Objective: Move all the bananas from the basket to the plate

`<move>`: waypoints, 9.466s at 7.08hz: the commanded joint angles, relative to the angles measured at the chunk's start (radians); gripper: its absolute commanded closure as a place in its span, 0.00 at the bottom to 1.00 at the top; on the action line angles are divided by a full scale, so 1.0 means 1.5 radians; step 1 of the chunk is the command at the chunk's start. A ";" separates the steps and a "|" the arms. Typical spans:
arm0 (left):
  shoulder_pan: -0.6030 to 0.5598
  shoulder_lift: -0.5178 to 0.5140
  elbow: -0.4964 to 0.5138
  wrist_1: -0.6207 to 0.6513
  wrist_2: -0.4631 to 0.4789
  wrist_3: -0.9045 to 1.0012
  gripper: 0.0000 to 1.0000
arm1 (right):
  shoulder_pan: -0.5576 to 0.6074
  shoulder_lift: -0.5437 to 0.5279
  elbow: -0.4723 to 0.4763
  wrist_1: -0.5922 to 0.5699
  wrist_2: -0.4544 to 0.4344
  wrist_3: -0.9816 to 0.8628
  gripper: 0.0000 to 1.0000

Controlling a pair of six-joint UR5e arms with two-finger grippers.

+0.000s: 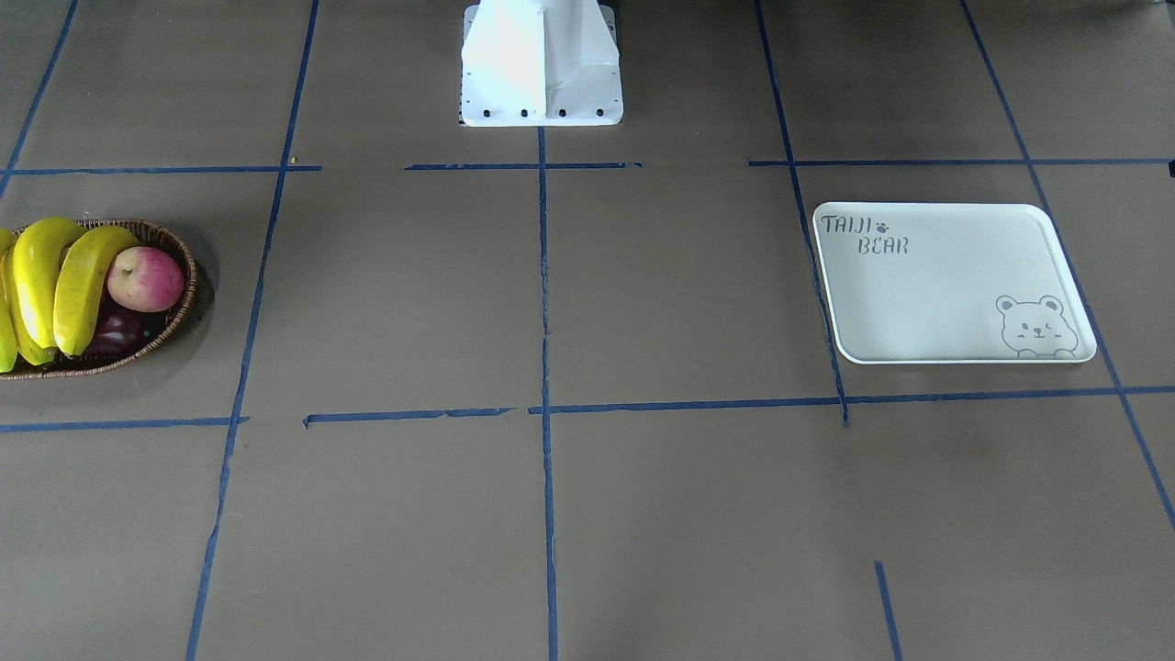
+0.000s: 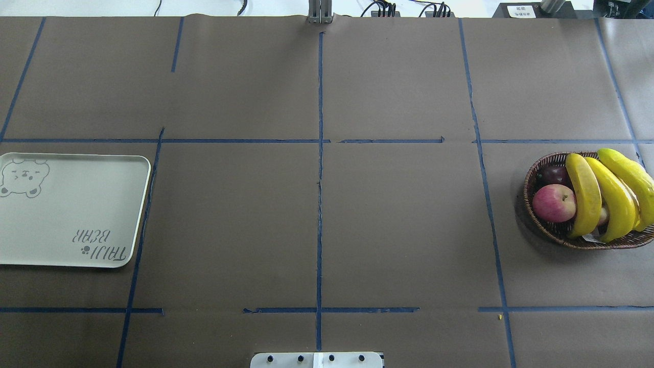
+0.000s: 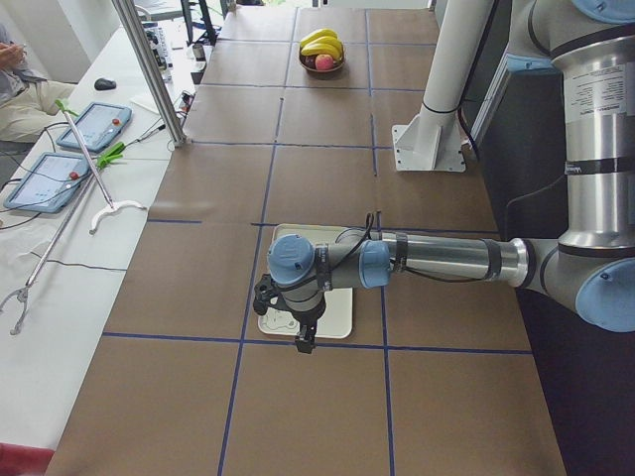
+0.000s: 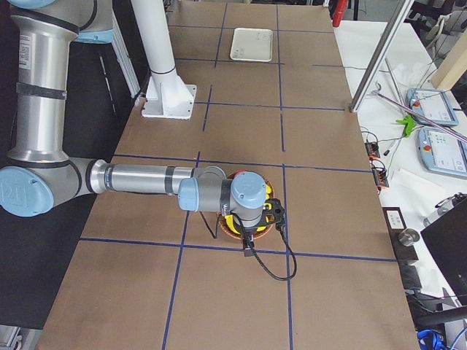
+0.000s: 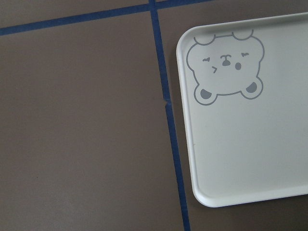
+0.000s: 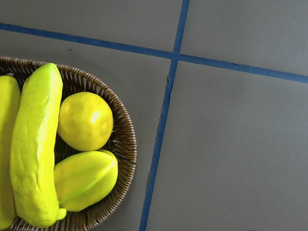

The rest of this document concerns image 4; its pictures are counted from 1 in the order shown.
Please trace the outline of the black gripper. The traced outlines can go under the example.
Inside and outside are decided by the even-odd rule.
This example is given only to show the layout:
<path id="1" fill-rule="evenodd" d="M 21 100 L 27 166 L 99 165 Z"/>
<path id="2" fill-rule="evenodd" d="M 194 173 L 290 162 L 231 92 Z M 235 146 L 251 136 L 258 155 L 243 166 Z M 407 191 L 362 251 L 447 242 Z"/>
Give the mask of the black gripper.
<path id="1" fill-rule="evenodd" d="M 285 227 L 285 209 L 279 199 L 266 200 L 263 214 L 267 226 L 274 225 L 276 230 L 282 230 Z"/>

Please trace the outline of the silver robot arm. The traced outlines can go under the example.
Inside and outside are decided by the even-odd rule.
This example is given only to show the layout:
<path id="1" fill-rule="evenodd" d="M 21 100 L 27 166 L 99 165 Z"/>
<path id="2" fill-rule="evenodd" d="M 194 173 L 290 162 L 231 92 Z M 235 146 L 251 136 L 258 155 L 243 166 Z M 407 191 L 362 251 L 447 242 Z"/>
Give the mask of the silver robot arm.
<path id="1" fill-rule="evenodd" d="M 185 211 L 232 216 L 242 234 L 260 227 L 282 229 L 285 210 L 267 198 L 254 172 L 229 179 L 221 168 L 111 164 L 69 157 L 63 126 L 69 46 L 106 44 L 113 38 L 110 1 L 12 1 L 20 31 L 17 134 L 1 170 L 1 206 L 19 217 L 44 214 L 88 193 L 106 191 L 175 195 Z"/>

